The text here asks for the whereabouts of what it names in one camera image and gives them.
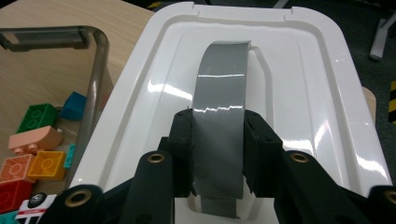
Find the toy building block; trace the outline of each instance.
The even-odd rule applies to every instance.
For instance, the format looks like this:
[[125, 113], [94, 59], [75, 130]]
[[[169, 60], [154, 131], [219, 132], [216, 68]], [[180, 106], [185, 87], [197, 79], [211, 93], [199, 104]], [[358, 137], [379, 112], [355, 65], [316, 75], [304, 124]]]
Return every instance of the toy building block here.
[[18, 211], [14, 211], [0, 215], [0, 224], [19, 224], [19, 222], [15, 220], [17, 214]]
[[67, 151], [66, 160], [64, 161], [64, 168], [70, 169], [70, 167], [72, 166], [75, 150], [76, 146], [74, 144], [70, 145], [69, 150]]
[[32, 184], [22, 180], [0, 184], [0, 214], [18, 210], [31, 191]]
[[17, 133], [51, 126], [55, 122], [57, 115], [58, 111], [50, 104], [31, 105], [23, 117]]
[[30, 200], [22, 202], [15, 219], [18, 220], [18, 223], [38, 223], [55, 198], [56, 194], [37, 193]]
[[8, 148], [15, 154], [36, 154], [39, 150], [53, 150], [62, 141], [62, 134], [51, 126], [25, 133], [16, 133], [9, 137]]
[[84, 107], [87, 98], [75, 91], [67, 98], [64, 107], [59, 113], [59, 117], [63, 119], [79, 120], [84, 114]]
[[66, 154], [62, 151], [39, 151], [28, 176], [40, 180], [62, 180]]
[[35, 183], [35, 179], [27, 176], [34, 159], [35, 156], [30, 154], [5, 159], [0, 171], [0, 184], [15, 180]]

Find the blue toy block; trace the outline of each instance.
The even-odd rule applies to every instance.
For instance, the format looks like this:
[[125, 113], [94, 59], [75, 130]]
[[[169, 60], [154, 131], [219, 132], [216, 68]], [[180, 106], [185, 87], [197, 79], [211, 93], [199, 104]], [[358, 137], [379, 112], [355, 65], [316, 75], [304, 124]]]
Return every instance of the blue toy block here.
[[72, 166], [75, 150], [76, 146], [74, 144], [70, 145], [69, 150], [67, 151], [66, 160], [64, 160], [64, 168], [70, 169], [70, 167]]
[[0, 215], [0, 224], [19, 224], [19, 222], [15, 220], [17, 214], [18, 211], [14, 211]]
[[59, 117], [63, 119], [80, 120], [84, 114], [87, 98], [75, 91], [67, 98]]

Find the gray duct tape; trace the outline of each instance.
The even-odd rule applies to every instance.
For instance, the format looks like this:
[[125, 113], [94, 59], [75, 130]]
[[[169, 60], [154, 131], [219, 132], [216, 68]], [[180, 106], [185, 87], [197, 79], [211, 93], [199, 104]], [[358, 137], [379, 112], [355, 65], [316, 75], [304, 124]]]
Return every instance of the gray duct tape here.
[[[202, 203], [204, 212], [213, 210], [206, 204], [222, 207], [216, 206], [217, 202], [235, 204], [235, 199], [243, 197], [243, 138], [249, 47], [249, 42], [213, 43], [207, 48], [199, 68], [192, 112], [192, 160], [193, 186], [205, 201]], [[231, 210], [206, 213], [236, 216], [232, 215], [235, 212]]]

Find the white plastic box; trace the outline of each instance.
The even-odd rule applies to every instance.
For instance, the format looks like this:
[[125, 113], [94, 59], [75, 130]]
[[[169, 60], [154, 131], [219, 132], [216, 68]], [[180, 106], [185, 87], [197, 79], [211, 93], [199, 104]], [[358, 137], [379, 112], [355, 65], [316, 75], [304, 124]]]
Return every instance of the white plastic box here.
[[[339, 27], [316, 11], [180, 3], [149, 21], [96, 126], [72, 186], [109, 190], [134, 176], [140, 156], [191, 107], [198, 68], [215, 41], [251, 41], [246, 108], [260, 113], [286, 150], [313, 155], [334, 181], [367, 196], [389, 185], [381, 146]], [[277, 223], [273, 200], [245, 186], [240, 219], [203, 215], [176, 200], [176, 223]]]

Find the chair leg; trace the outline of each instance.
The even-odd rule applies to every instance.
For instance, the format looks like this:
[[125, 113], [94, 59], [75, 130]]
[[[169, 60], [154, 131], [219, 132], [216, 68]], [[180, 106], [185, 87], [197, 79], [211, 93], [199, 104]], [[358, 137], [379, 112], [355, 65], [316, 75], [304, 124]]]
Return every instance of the chair leg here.
[[369, 58], [371, 60], [379, 61], [382, 59], [385, 43], [387, 42], [388, 30], [394, 22], [396, 22], [396, 12], [394, 12], [387, 21], [384, 19], [379, 21], [378, 27], [376, 28], [374, 42], [370, 50]]

